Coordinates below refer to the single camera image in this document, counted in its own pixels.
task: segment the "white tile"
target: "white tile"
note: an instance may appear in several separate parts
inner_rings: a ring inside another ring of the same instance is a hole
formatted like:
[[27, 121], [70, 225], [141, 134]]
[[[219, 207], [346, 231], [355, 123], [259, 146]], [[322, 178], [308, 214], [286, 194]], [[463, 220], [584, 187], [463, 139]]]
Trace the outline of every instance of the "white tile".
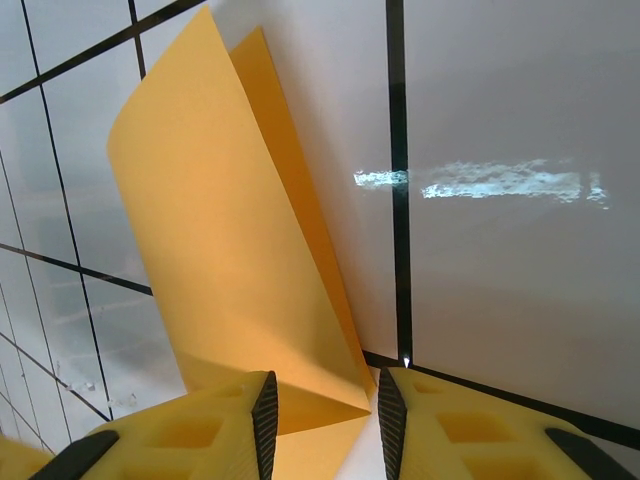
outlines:
[[67, 422], [69, 422], [69, 430], [73, 441], [79, 440], [105, 423], [100, 415], [69, 392], [62, 392], [62, 403], [65, 412], [67, 412]]
[[38, 419], [40, 437], [54, 452], [62, 451], [71, 438], [67, 432], [65, 412], [56, 381], [29, 358], [21, 355], [24, 374], [31, 392], [33, 409]]
[[416, 364], [640, 426], [639, 15], [406, 2]]
[[11, 207], [11, 197], [2, 172], [0, 172], [0, 243], [22, 248], [16, 217]]
[[162, 7], [166, 7], [172, 1], [173, 0], [136, 0], [136, 14], [138, 15], [138, 20], [160, 10]]
[[2, 295], [2, 285], [0, 284], [0, 333], [6, 335], [7, 338], [13, 340], [13, 330], [11, 323], [9, 322], [9, 315], [4, 304], [4, 297]]
[[41, 72], [131, 25], [127, 0], [26, 0], [26, 6]]
[[36, 433], [37, 430], [34, 428], [34, 425], [27, 424], [18, 416], [16, 416], [16, 422], [18, 424], [18, 432], [20, 432], [20, 441], [29, 447], [43, 450], [42, 440], [38, 437], [38, 434]]
[[4, 398], [0, 398], [0, 426], [2, 434], [12, 440], [20, 440], [18, 433], [18, 424], [13, 414], [11, 405]]
[[36, 420], [27, 391], [27, 383], [18, 360], [18, 351], [3, 338], [0, 338], [0, 365], [2, 365], [4, 381], [9, 392], [8, 400], [31, 425], [35, 426]]
[[153, 297], [107, 282], [87, 291], [114, 417], [183, 395]]
[[76, 263], [40, 89], [0, 105], [0, 148], [24, 248]]
[[0, 285], [16, 343], [42, 365], [50, 366], [36, 298], [23, 255], [0, 250]]
[[45, 93], [82, 265], [146, 283], [106, 154], [111, 125], [139, 82], [129, 41], [46, 83]]
[[306, 155], [364, 349], [395, 357], [384, 2], [214, 1], [227, 48], [262, 25]]
[[[80, 275], [39, 260], [29, 259], [29, 265], [54, 374], [107, 415], [107, 397]], [[87, 283], [100, 281], [85, 277]]]
[[616, 462], [626, 468], [629, 473], [640, 478], [640, 451], [600, 438], [591, 438], [591, 440], [607, 454], [611, 455]]
[[20, 0], [0, 2], [0, 95], [36, 76]]
[[[149, 3], [162, 3], [162, 0], [151, 0], [151, 2]], [[138, 17], [140, 17], [138, 2], [136, 2], [136, 8], [138, 8]], [[173, 17], [171, 20], [167, 20], [166, 22], [153, 27], [151, 30], [147, 30], [142, 35], [140, 35], [144, 65], [147, 69], [147, 72], [151, 70], [156, 61], [165, 52], [169, 45], [171, 45], [171, 42], [178, 36], [178, 34], [189, 23], [191, 18], [193, 18], [193, 16], [197, 12], [199, 12], [201, 8], [202, 5], [190, 8], [186, 12]]]

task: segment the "black grout line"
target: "black grout line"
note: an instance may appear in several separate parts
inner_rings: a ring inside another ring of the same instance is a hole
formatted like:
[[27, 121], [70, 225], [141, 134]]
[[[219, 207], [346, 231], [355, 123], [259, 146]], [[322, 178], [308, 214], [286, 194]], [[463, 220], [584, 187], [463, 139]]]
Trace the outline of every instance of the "black grout line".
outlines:
[[[138, 23], [138, 13], [136, 12], [135, 0], [129, 0], [129, 14], [131, 15], [131, 25], [135, 26]], [[142, 40], [140, 40], [140, 34], [136, 33], [133, 37], [133, 40], [136, 44], [136, 56], [138, 57], [140, 79], [143, 79], [147, 75], [147, 69], [144, 66], [144, 56], [142, 54]]]
[[[31, 280], [31, 290], [33, 291], [33, 299], [35, 300], [36, 310], [38, 311], [38, 318], [40, 319], [40, 326], [42, 327], [42, 335], [44, 336], [44, 344], [47, 347], [47, 355], [49, 357], [49, 363], [51, 364], [51, 369], [53, 369], [53, 357], [51, 356], [51, 349], [49, 348], [49, 340], [47, 338], [47, 332], [44, 328], [44, 320], [42, 319], [42, 311], [40, 310], [40, 302], [38, 301], [38, 295], [36, 294], [36, 287], [33, 283], [33, 277], [31, 276], [31, 267], [29, 265], [29, 260], [27, 257], [24, 257], [24, 261], [27, 265], [27, 272], [29, 273], [29, 279]], [[62, 408], [62, 416], [64, 417], [64, 424], [67, 427], [67, 435], [69, 436], [69, 441], [71, 441], [71, 430], [69, 429], [69, 423], [67, 422], [67, 412], [64, 408], [64, 403], [62, 402], [62, 394], [60, 393], [60, 387], [56, 384], [56, 389], [58, 391], [58, 400], [60, 401], [60, 407]]]
[[[393, 358], [367, 351], [363, 351], [363, 354], [367, 364], [371, 367], [384, 368], [399, 366], [398, 362]], [[610, 420], [605, 420], [604, 418], [595, 417], [593, 415], [543, 402], [541, 400], [536, 400], [534, 398], [525, 397], [524, 395], [519, 395], [517, 393], [490, 387], [472, 380], [466, 380], [454, 375], [438, 372], [437, 370], [432, 370], [430, 368], [419, 367], [416, 365], [411, 365], [410, 368], [412, 370], [441, 378], [442, 380], [462, 385], [463, 387], [471, 388], [472, 390], [486, 393], [487, 395], [560, 418], [573, 424], [588, 435], [608, 440], [610, 442], [617, 443], [618, 445], [624, 445], [625, 447], [629, 447], [634, 450], [640, 450], [640, 430], [636, 428], [621, 425]]]
[[78, 266], [73, 263], [65, 262], [63, 260], [58, 260], [56, 258], [47, 257], [46, 255], [40, 255], [39, 253], [30, 252], [29, 250], [12, 247], [11, 245], [7, 245], [5, 243], [0, 243], [0, 248], [9, 252], [25, 255], [29, 258], [40, 260], [42, 262], [46, 262], [60, 268], [71, 270], [76, 273], [82, 273], [83, 275], [86, 275], [88, 277], [97, 278], [98, 280], [112, 283], [113, 285], [118, 285], [120, 287], [128, 288], [129, 290], [135, 290], [136, 292], [144, 293], [145, 295], [153, 295], [151, 288], [141, 283], [136, 283], [120, 277], [114, 277], [113, 275], [110, 275], [108, 273], [98, 272], [96, 270], [91, 270], [90, 268]]
[[91, 60], [92, 58], [97, 57], [98, 55], [111, 50], [112, 48], [121, 45], [127, 40], [135, 39], [136, 35], [140, 35], [147, 30], [160, 25], [161, 23], [170, 20], [176, 15], [181, 14], [189, 10], [196, 5], [204, 3], [205, 0], [176, 0], [175, 2], [159, 9], [158, 11], [146, 16], [142, 20], [138, 21], [136, 24], [131, 25], [119, 32], [111, 35], [105, 40], [95, 44], [94, 46], [86, 49], [85, 51], [71, 57], [69, 60], [61, 63], [60, 65], [53, 67], [50, 70], [42, 74], [37, 74], [36, 78], [29, 80], [28, 82], [20, 85], [17, 88], [14, 88], [10, 92], [2, 95], [0, 97], [0, 105], [4, 102], [11, 100], [23, 93], [28, 92], [29, 90], [36, 88], [49, 80], [52, 80], [65, 72], [68, 72], [72, 68], [75, 68], [83, 63]]
[[[35, 46], [33, 43], [33, 37], [31, 34], [31, 26], [29, 24], [29, 16], [27, 15], [27, 9], [24, 3], [24, 0], [20, 0], [22, 3], [22, 11], [24, 13], [24, 21], [27, 27], [27, 34], [29, 36], [29, 44], [31, 45], [31, 54], [33, 56], [33, 63], [35, 65], [36, 68], [36, 74], [40, 75], [40, 69], [38, 67], [38, 59], [36, 57], [36, 51], [35, 51]], [[69, 232], [71, 234], [71, 242], [73, 243], [73, 251], [75, 253], [75, 257], [76, 257], [76, 263], [80, 266], [81, 262], [80, 262], [80, 254], [78, 253], [78, 243], [76, 241], [76, 236], [75, 236], [75, 232], [73, 230], [73, 223], [71, 222], [71, 213], [69, 212], [69, 202], [67, 199], [67, 192], [65, 190], [64, 187], [64, 180], [62, 178], [62, 170], [60, 168], [60, 162], [58, 159], [58, 151], [56, 149], [56, 142], [55, 139], [53, 137], [53, 128], [51, 127], [51, 116], [49, 114], [49, 106], [47, 105], [47, 98], [44, 94], [44, 87], [42, 86], [42, 84], [39, 85], [40, 88], [40, 95], [42, 97], [42, 104], [44, 107], [44, 114], [47, 120], [47, 129], [49, 131], [49, 140], [51, 141], [51, 150], [53, 152], [53, 159], [56, 163], [56, 171], [58, 172], [58, 181], [60, 182], [60, 190], [62, 192], [62, 201], [64, 203], [64, 209], [67, 215], [67, 223], [69, 224]], [[87, 307], [87, 315], [89, 316], [89, 324], [91, 326], [91, 334], [93, 336], [93, 343], [96, 349], [96, 355], [98, 357], [98, 366], [100, 368], [100, 375], [102, 376], [102, 383], [104, 384], [104, 391], [105, 394], [107, 395], [107, 405], [109, 406], [109, 415], [111, 416], [111, 419], [113, 420], [113, 411], [111, 410], [111, 405], [109, 403], [109, 387], [107, 386], [107, 379], [104, 373], [104, 365], [102, 364], [102, 357], [100, 355], [100, 347], [98, 345], [98, 336], [96, 335], [96, 329], [95, 329], [95, 325], [93, 323], [93, 315], [91, 313], [91, 306], [89, 305], [89, 296], [87, 294], [87, 287], [85, 285], [84, 282], [84, 277], [82, 275], [82, 273], [80, 273], [80, 284], [82, 286], [82, 293], [84, 295], [84, 300], [85, 300], [85, 304]]]
[[60, 386], [66, 391], [69, 392], [71, 395], [73, 395], [74, 397], [76, 397], [78, 400], [80, 400], [82, 403], [84, 403], [87, 407], [89, 407], [91, 410], [93, 410], [94, 413], [96, 413], [100, 418], [102, 418], [105, 422], [109, 422], [111, 421], [111, 419], [106, 416], [104, 413], [102, 413], [97, 407], [95, 407], [91, 402], [89, 402], [86, 398], [84, 398], [82, 395], [80, 395], [78, 392], [76, 392], [75, 390], [73, 390], [69, 385], [67, 385], [63, 380], [61, 380], [60, 378], [58, 378], [53, 372], [50, 372], [49, 370], [47, 370], [47, 368], [42, 365], [38, 360], [36, 360], [35, 358], [33, 358], [28, 352], [26, 352], [20, 345], [18, 345], [16, 342], [12, 341], [9, 337], [7, 337], [4, 333], [0, 332], [0, 338], [4, 338], [7, 342], [9, 342], [11, 345], [13, 345], [20, 353], [22, 353], [25, 357], [27, 357], [29, 360], [31, 360], [38, 368], [40, 368], [40, 370], [42, 370], [43, 372], [45, 372], [47, 375], [49, 375], [53, 380], [55, 380], [57, 383], [60, 384]]
[[97, 272], [85, 267], [81, 267], [81, 271], [84, 275], [87, 275], [89, 277], [97, 278], [98, 280], [109, 282], [120, 287], [128, 288], [129, 290], [135, 290], [136, 292], [153, 296], [151, 287], [147, 287], [146, 285], [142, 285], [141, 283], [132, 282], [131, 280], [125, 280], [124, 278], [114, 277], [113, 275], [109, 275], [108, 273]]
[[[4, 399], [5, 402], [7, 402], [9, 404], [9, 406], [11, 407], [11, 410], [13, 411], [13, 415], [15, 418], [15, 415], [18, 415], [20, 417], [20, 419], [25, 423], [25, 425], [27, 427], [29, 427], [29, 430], [31, 430], [34, 435], [36, 435], [38, 437], [38, 440], [40, 440], [40, 442], [42, 443], [42, 445], [49, 450], [51, 453], [54, 453], [53, 450], [51, 449], [51, 447], [49, 447], [49, 445], [47, 445], [47, 443], [42, 439], [42, 435], [40, 435], [39, 432], [36, 432], [33, 427], [31, 426], [31, 424], [29, 422], [27, 422], [27, 419], [24, 418], [22, 416], [22, 414], [18, 411], [18, 409], [16, 407], [13, 406], [13, 403], [11, 403], [9, 401], [9, 399], [7, 397], [4, 396], [4, 394], [2, 392], [0, 392], [0, 397], [2, 397]], [[18, 420], [16, 420], [16, 428], [18, 429], [18, 436], [20, 436], [20, 429], [18, 428]]]
[[392, 187], [397, 342], [398, 358], [405, 366], [408, 366], [413, 361], [413, 324], [411, 318], [411, 241], [409, 235], [404, 6], [403, 0], [386, 0], [386, 2], [391, 170], [401, 175], [403, 180], [394, 183]]
[[[9, 397], [9, 405], [12, 405], [11, 395], [9, 394], [9, 387], [7, 386], [7, 379], [4, 377], [4, 370], [2, 369], [2, 365], [0, 365], [0, 374], [2, 375], [2, 383], [4, 384], [4, 389], [7, 392], [7, 397]], [[16, 419], [16, 412], [11, 409], [11, 413], [13, 414], [13, 421], [16, 424], [16, 432], [18, 432], [18, 438], [22, 440], [22, 437], [20, 436], [20, 430], [18, 430], [18, 420]]]
[[11, 321], [11, 314], [9, 313], [9, 307], [7, 306], [7, 299], [4, 296], [4, 290], [2, 289], [2, 283], [0, 283], [0, 296], [2, 296], [2, 303], [4, 304], [4, 308], [7, 312], [7, 320], [9, 320], [9, 329], [11, 330], [11, 336], [13, 337], [13, 343], [16, 346], [16, 355], [18, 356], [18, 363], [20, 364], [20, 371], [22, 380], [24, 380], [24, 386], [27, 389], [27, 396], [29, 397], [29, 403], [31, 404], [31, 411], [33, 412], [33, 420], [36, 422], [36, 428], [38, 432], [40, 432], [40, 427], [38, 426], [38, 417], [36, 417], [36, 409], [33, 407], [33, 400], [31, 399], [31, 391], [29, 390], [29, 382], [27, 382], [27, 375], [24, 371], [24, 365], [22, 364], [22, 358], [20, 358], [20, 354], [18, 353], [18, 342], [16, 340], [16, 332], [13, 329], [13, 322]]

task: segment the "black rubber pad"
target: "black rubber pad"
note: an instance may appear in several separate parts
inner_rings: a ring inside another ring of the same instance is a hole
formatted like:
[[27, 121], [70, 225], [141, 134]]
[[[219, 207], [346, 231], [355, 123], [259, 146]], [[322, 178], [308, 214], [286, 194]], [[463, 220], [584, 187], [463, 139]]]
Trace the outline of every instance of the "black rubber pad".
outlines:
[[271, 480], [278, 433], [278, 384], [275, 372], [269, 372], [253, 410], [253, 435], [260, 480]]
[[104, 430], [77, 440], [31, 477], [31, 480], [79, 480], [120, 437]]
[[588, 438], [559, 428], [547, 428], [545, 432], [592, 480], [637, 480]]
[[388, 368], [380, 371], [378, 416], [387, 480], [398, 480], [407, 426], [407, 407]]

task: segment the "yellow cardboard sheet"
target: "yellow cardboard sheet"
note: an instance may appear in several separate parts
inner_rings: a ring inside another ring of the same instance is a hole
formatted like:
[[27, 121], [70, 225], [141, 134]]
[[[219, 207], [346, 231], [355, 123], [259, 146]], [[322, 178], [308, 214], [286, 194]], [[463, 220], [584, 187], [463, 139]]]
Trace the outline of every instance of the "yellow cardboard sheet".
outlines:
[[187, 388], [275, 370], [274, 478], [333, 478], [373, 382], [262, 33], [230, 58], [203, 8], [108, 152]]

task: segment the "folded paper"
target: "folded paper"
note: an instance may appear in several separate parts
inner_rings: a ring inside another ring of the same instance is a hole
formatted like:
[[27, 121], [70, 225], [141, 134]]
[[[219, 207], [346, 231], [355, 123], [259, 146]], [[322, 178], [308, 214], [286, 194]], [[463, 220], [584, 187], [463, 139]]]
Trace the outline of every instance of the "folded paper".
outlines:
[[274, 478], [333, 478], [373, 382], [261, 31], [230, 56], [203, 8], [108, 152], [187, 388], [276, 371]]

